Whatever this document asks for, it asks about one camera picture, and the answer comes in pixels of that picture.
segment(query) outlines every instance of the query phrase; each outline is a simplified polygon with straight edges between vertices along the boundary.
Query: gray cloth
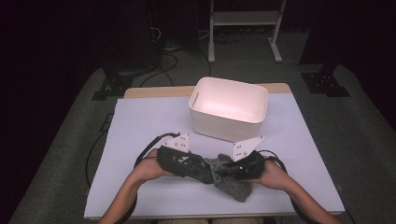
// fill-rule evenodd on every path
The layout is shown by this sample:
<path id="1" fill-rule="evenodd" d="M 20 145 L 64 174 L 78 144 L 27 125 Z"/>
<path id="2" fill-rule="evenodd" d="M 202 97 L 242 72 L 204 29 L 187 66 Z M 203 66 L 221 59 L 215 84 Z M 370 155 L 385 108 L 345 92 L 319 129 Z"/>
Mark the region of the gray cloth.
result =
<path id="1" fill-rule="evenodd" d="M 252 191 L 250 183 L 238 181 L 232 176 L 221 177 L 216 174 L 217 170 L 225 168 L 223 164 L 232 161 L 230 156 L 219 154 L 217 159 L 205 159 L 205 161 L 210 165 L 214 179 L 213 184 L 216 188 L 233 196 L 234 199 L 241 203 L 248 198 Z"/>

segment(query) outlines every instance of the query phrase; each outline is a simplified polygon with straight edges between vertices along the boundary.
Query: human arm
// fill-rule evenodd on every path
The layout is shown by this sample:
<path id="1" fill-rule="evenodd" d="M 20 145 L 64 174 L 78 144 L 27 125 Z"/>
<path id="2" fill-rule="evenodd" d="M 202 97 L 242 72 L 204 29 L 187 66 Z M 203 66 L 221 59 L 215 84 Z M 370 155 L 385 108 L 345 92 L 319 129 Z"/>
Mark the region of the human arm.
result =
<path id="1" fill-rule="evenodd" d="M 156 161 L 157 149 L 152 149 L 128 176 L 120 187 L 107 211 L 99 220 L 100 224 L 115 223 L 122 218 L 136 199 L 137 191 L 146 181 L 159 178 L 163 175 L 172 175 L 164 171 Z"/>
<path id="2" fill-rule="evenodd" d="M 274 161 L 266 161 L 264 171 L 258 179 L 249 180 L 269 189 L 284 190 L 299 209 L 311 220 L 323 224 L 340 223 L 328 213 L 314 198 L 293 178 L 286 174 Z"/>

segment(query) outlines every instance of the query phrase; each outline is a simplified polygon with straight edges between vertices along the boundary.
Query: white metal stand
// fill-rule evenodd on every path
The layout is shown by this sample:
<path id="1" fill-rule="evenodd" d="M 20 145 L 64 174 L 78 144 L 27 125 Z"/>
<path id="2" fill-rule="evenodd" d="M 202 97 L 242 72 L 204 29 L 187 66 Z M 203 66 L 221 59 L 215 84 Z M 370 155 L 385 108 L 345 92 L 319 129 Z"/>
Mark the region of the white metal stand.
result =
<path id="1" fill-rule="evenodd" d="M 282 22 L 283 11 L 286 0 L 282 0 L 279 11 L 249 11 L 249 12 L 215 12 L 214 1 L 210 2 L 210 27 L 209 27 L 209 44 L 208 60 L 210 63 L 215 62 L 215 44 L 213 42 L 213 27 L 221 25 L 274 25 L 275 30 L 272 37 L 268 38 L 271 50 L 277 63 L 282 62 L 279 50 L 276 46 L 277 34 L 280 23 Z"/>

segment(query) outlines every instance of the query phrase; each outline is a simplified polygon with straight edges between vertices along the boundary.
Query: dark background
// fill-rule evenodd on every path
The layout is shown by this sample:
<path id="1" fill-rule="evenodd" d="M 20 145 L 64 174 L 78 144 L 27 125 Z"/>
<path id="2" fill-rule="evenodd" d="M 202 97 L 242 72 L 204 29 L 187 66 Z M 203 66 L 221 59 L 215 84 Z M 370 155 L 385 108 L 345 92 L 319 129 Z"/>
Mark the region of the dark background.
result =
<path id="1" fill-rule="evenodd" d="M 158 6 L 166 8 L 169 14 L 158 7 L 160 12 L 154 16 L 159 17 L 146 22 L 167 26 L 169 35 L 177 23 L 175 14 L 171 14 L 172 7 L 177 12 L 183 4 L 190 9 L 197 6 L 197 21 L 191 18 L 190 22 L 198 22 L 199 29 L 207 28 L 209 1 L 169 0 L 167 6 L 158 1 Z M 265 4 L 247 0 L 243 5 L 241 2 L 218 0 L 216 9 L 278 7 L 274 1 Z M 90 75 L 100 67 L 112 70 L 120 62 L 132 62 L 135 67 L 155 65 L 152 56 L 156 49 L 150 45 L 150 32 L 145 23 L 136 22 L 142 20 L 138 15 L 152 13 L 145 3 L 143 0 L 7 0 L 0 4 L 0 90 L 4 121 L 0 223 L 12 216 Z M 300 63 L 324 63 L 335 57 L 358 77 L 395 128 L 396 95 L 392 88 L 396 80 L 393 72 L 396 20 L 390 6 L 390 1 L 375 0 L 289 0 L 281 30 L 309 30 Z"/>

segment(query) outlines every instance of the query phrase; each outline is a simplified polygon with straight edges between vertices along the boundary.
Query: white tabletop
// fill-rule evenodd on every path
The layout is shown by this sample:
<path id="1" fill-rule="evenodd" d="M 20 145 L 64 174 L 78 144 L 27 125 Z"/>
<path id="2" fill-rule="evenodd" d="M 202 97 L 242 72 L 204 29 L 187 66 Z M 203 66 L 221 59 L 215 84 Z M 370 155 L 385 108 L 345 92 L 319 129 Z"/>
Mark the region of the white tabletop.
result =
<path id="1" fill-rule="evenodd" d="M 189 133 L 190 150 L 204 158 L 232 155 L 233 143 L 195 133 L 189 97 L 120 99 L 85 208 L 85 218 L 107 210 L 141 151 L 164 133 Z M 270 93 L 257 150 L 272 150 L 296 179 L 327 211 L 345 211 L 292 93 Z M 253 185 L 244 203 L 189 177 L 163 176 L 138 191 L 132 218 L 236 217 L 294 214 L 280 190 Z"/>

